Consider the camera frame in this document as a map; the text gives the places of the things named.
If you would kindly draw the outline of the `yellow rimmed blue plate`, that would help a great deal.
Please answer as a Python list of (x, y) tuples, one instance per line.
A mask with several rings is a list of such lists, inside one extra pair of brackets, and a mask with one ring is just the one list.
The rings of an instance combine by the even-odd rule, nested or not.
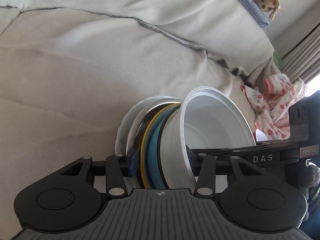
[(150, 189), (152, 181), (148, 175), (148, 148), (151, 137), (157, 128), (157, 126), (164, 120), (169, 112), (176, 106), (180, 106), (181, 103), (172, 103), (163, 109), (161, 109), (149, 122), (144, 134), (140, 147), (140, 174), (142, 178), (142, 184), (146, 189)]

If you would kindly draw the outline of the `blue enamel bowl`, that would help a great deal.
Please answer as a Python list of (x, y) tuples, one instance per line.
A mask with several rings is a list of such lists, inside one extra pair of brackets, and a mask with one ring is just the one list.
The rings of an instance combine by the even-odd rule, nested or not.
[[(180, 106), (176, 106), (172, 109), (167, 116), (171, 116), (174, 111), (178, 110)], [(151, 189), (165, 189), (164, 180), (160, 173), (160, 156), (159, 156), (159, 141), (160, 139), (160, 129), (164, 120), (155, 129), (148, 148), (148, 175), (152, 181)]]

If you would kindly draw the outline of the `white ceramic plate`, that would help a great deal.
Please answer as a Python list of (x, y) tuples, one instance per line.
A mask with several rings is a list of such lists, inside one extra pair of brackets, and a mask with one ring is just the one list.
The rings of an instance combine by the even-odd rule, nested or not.
[(170, 96), (152, 96), (147, 99), (144, 99), (133, 107), (127, 112), (127, 114), (122, 119), (122, 122), (117, 131), (116, 143), (115, 143), (115, 153), (116, 154), (125, 154), (126, 153), (126, 140), (129, 133), (129, 130), (138, 116), (138, 114), (150, 103), (153, 103), (157, 100), (161, 99), (175, 99)]

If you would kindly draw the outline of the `white plastic round bowl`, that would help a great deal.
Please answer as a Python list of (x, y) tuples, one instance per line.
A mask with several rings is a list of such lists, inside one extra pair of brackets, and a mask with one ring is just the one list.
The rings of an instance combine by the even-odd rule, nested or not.
[(241, 148), (255, 140), (245, 117), (219, 90), (194, 88), (165, 123), (160, 142), (160, 161), (171, 189), (195, 189), (187, 149)]

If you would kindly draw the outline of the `stainless steel bowl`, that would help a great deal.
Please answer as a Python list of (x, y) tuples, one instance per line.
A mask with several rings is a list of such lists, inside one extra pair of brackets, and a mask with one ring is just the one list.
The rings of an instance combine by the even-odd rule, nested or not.
[(147, 144), (153, 131), (164, 119), (167, 112), (181, 104), (176, 98), (152, 98), (148, 101), (133, 120), (127, 134), (125, 153), (129, 158), (127, 173), (129, 177), (140, 172), (142, 184), (145, 188), (153, 188), (152, 180), (148, 175)]

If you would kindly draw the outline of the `pink patterned baby cloth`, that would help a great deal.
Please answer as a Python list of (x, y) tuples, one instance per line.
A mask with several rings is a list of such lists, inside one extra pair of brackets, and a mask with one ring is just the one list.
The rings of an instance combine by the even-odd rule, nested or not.
[(256, 113), (254, 125), (267, 140), (290, 137), (289, 108), (305, 97), (307, 85), (301, 79), (291, 82), (285, 74), (274, 74), (264, 80), (265, 92), (242, 86)]

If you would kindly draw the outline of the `grey curtain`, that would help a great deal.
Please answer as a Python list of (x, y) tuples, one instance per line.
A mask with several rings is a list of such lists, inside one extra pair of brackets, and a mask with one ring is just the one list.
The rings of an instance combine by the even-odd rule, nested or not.
[(300, 78), (308, 83), (319, 74), (319, 33), (319, 25), (317, 25), (283, 57), (281, 72), (291, 82)]

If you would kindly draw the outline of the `beige sofa cover cloth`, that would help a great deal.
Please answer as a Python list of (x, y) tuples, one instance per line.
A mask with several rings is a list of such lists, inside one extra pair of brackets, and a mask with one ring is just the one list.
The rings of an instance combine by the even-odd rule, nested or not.
[(253, 124), (240, 86), (278, 72), (273, 52), (238, 0), (1, 0), (1, 239), (22, 189), (114, 154), (143, 99), (210, 86)]

